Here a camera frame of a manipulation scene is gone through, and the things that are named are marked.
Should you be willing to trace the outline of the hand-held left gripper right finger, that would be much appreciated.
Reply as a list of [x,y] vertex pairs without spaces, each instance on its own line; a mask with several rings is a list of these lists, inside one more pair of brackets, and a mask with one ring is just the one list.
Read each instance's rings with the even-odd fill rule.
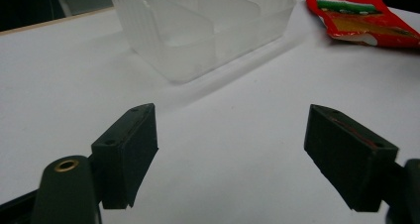
[[304,150],[353,210],[375,212],[398,148],[346,114],[312,104]]

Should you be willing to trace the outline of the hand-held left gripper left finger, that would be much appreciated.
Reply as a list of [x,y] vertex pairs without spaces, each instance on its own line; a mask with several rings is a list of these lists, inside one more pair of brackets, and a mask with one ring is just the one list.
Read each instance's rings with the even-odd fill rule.
[[91,150],[92,165],[100,173],[103,208],[132,207],[158,152],[155,105],[129,109],[91,145]]

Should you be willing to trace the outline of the red snack packet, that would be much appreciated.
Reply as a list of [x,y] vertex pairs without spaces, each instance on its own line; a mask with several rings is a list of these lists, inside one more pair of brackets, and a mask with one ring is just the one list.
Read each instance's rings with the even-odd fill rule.
[[420,49],[420,34],[382,0],[306,0],[335,40],[383,48]]

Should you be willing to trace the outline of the translucent plastic divided container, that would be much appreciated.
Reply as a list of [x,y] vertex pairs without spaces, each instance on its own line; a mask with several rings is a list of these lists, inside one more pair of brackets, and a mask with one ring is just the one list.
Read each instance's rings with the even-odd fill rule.
[[191,81],[282,37],[296,0],[112,0],[131,48]]

